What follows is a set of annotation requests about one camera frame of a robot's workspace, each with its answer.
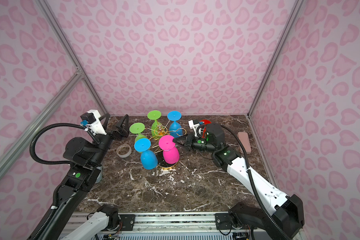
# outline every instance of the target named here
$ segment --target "pink disc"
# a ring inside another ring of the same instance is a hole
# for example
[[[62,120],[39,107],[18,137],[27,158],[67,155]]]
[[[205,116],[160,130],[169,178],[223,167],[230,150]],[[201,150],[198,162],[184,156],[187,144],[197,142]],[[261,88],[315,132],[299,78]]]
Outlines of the pink disc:
[[[171,150],[163,151],[164,160],[169,164],[174,164],[179,161],[180,154],[176,147],[173,147]]]
[[[173,139],[174,139],[174,137],[172,137],[171,135],[162,136],[160,138],[160,140],[158,141],[158,146],[163,151],[168,151],[176,145],[174,142],[172,142]]]

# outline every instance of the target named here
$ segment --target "pink patterned wall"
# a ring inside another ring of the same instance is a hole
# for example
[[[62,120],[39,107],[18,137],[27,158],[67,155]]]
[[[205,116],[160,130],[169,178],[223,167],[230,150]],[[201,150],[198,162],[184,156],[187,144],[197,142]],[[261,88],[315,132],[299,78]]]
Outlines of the pink patterned wall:
[[[0,156],[72,76],[32,0],[0,1]]]
[[[111,114],[247,113],[294,0],[51,0]]]
[[[62,103],[46,125],[57,122],[79,124],[80,115],[97,109],[82,82]],[[36,145],[44,160],[64,160],[66,143],[73,137],[90,139],[86,132],[68,127],[51,129]],[[27,148],[0,181],[0,240],[26,239],[52,203],[52,193],[69,169],[64,165],[42,165],[29,156]]]
[[[307,2],[253,119],[308,239],[359,239],[360,1]]]

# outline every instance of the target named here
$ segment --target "clear adhesive tape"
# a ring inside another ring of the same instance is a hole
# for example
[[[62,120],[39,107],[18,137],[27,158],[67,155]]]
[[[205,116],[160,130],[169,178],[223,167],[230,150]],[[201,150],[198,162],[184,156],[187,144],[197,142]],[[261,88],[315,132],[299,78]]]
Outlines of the clear adhesive tape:
[[[119,153],[119,151],[120,151],[122,148],[125,148],[125,147],[128,147],[129,150],[128,150],[128,152],[127,152],[126,154],[121,155],[121,154]],[[131,146],[129,146],[128,144],[120,145],[120,146],[117,148],[117,150],[116,150],[117,155],[118,155],[119,157],[121,157],[121,158],[128,157],[128,156],[131,154],[131,152],[132,152]]]

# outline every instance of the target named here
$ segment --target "marble tabletop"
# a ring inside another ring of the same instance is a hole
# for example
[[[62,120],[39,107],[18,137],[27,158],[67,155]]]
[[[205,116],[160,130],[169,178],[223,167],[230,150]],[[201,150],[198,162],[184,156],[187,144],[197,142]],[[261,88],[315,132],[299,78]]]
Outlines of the marble tabletop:
[[[108,126],[119,119],[121,117],[111,117]],[[188,120],[192,119],[224,124],[235,133],[247,132],[252,148],[248,155],[250,165],[268,179],[244,115],[183,116],[178,123],[188,131]],[[130,116],[129,124],[135,122],[142,122],[150,128],[153,121],[146,116]],[[168,119],[162,116],[159,122],[165,125]],[[143,134],[151,136],[150,130],[145,130]],[[126,139],[112,143],[102,162],[102,180],[94,185],[76,211],[95,212],[102,204],[114,205],[120,212],[227,211],[239,201],[257,206],[256,199],[238,180],[216,167],[211,160],[204,159],[200,153],[194,154],[177,147],[180,160],[172,170],[162,170],[159,166],[153,170],[144,169],[140,154],[133,149],[135,137],[130,134]],[[227,144],[238,150],[235,138],[227,131],[225,139]],[[123,159],[116,154],[121,144],[132,147],[130,156]]]

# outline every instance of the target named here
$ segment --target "blue connector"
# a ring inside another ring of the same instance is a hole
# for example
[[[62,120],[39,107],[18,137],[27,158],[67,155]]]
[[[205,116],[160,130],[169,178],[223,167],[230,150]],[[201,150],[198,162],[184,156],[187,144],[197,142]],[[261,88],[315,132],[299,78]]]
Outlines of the blue connector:
[[[86,120],[83,120],[83,121],[80,123],[81,126],[85,126],[85,125],[87,125],[87,124],[88,124],[88,122],[87,122]]]

